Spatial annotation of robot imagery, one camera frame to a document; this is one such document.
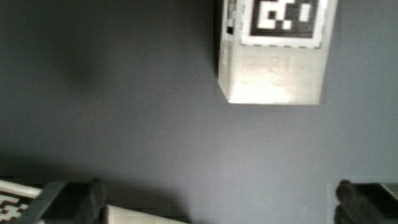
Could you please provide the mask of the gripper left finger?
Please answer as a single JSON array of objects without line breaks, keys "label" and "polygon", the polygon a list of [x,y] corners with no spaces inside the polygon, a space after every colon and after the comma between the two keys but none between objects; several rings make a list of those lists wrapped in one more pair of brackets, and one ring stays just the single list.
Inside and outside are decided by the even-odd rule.
[{"label": "gripper left finger", "polygon": [[45,185],[15,224],[105,224],[107,188],[100,179]]}]

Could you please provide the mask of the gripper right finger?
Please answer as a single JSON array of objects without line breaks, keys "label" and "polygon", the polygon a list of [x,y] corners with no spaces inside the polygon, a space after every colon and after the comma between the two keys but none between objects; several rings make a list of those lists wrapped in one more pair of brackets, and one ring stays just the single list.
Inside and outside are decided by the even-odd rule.
[{"label": "gripper right finger", "polygon": [[398,224],[398,183],[352,183],[336,188],[334,224]]}]

